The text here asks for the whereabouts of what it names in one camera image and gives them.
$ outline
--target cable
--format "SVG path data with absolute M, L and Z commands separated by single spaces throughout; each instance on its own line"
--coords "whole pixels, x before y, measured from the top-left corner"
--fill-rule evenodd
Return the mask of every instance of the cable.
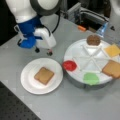
M 57 25 L 55 26 L 54 30 L 52 31 L 52 33 L 54 33 L 56 31 L 56 29 L 58 28 L 59 26 L 59 23 L 60 23 L 60 8 L 58 10 L 58 22 L 57 22 Z
M 96 15 L 96 16 L 98 16 L 98 17 L 104 19 L 104 21 L 109 22 L 107 19 L 105 19 L 105 17 L 103 17 L 103 16 L 101 16 L 101 15 L 98 15 L 98 14 L 96 14 L 96 13 L 94 13 L 94 12 L 87 11 L 87 10 L 81 10 L 80 12 L 87 12 L 87 13 L 94 14 L 94 15 Z

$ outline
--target blue robot part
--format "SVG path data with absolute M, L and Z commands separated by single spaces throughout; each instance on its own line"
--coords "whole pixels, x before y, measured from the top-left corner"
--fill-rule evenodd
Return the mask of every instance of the blue robot part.
M 36 16 L 33 19 L 23 23 L 18 23 L 18 26 L 25 37 L 25 40 L 19 42 L 18 45 L 22 48 L 32 48 L 36 44 L 36 39 L 38 39 L 38 37 L 36 38 L 33 34 L 35 32 L 35 28 L 43 26 L 40 21 L 40 16 Z

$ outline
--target bread slice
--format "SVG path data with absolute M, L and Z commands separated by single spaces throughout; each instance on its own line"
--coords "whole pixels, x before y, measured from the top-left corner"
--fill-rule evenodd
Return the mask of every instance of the bread slice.
M 120 54 L 120 49 L 115 44 L 105 48 L 105 51 L 110 57 L 115 57 Z
M 45 67 L 42 67 L 38 73 L 34 76 L 34 78 L 38 81 L 40 81 L 42 84 L 47 85 L 47 83 L 51 80 L 53 77 L 54 72 L 51 70 L 48 70 Z
M 112 76 L 113 78 L 120 78 L 120 63 L 109 60 L 102 69 L 102 72 L 108 76 Z

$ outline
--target gray table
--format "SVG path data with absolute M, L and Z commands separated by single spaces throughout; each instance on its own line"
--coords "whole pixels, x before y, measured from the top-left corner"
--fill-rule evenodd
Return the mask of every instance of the gray table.
M 57 16 L 42 18 L 52 30 Z M 54 33 L 57 46 L 53 56 L 60 64 L 64 53 L 73 42 L 86 38 L 91 32 L 81 32 L 77 26 L 61 19 L 60 26 Z M 120 81 L 107 85 L 99 90 L 86 91 L 71 84 L 64 73 L 61 85 L 46 95 L 33 95 L 21 85 L 21 71 L 30 61 L 48 57 L 46 50 L 35 53 L 33 49 L 21 49 L 17 46 L 19 36 L 0 47 L 0 81 L 7 86 L 42 120 L 119 120 L 120 119 Z

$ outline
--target white divided tray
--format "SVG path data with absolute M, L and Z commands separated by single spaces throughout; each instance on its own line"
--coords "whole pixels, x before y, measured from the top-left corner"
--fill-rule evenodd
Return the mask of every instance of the white divided tray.
M 104 84 L 112 80 L 112 77 L 102 73 L 103 67 L 108 61 L 114 60 L 119 62 L 119 56 L 110 58 L 104 51 L 109 46 L 108 43 L 101 40 L 99 46 L 88 45 L 86 39 L 79 40 L 70 45 L 65 53 L 64 61 L 72 60 L 77 64 L 77 69 L 67 73 L 75 80 L 84 83 L 86 73 L 95 73 L 99 77 L 99 84 Z

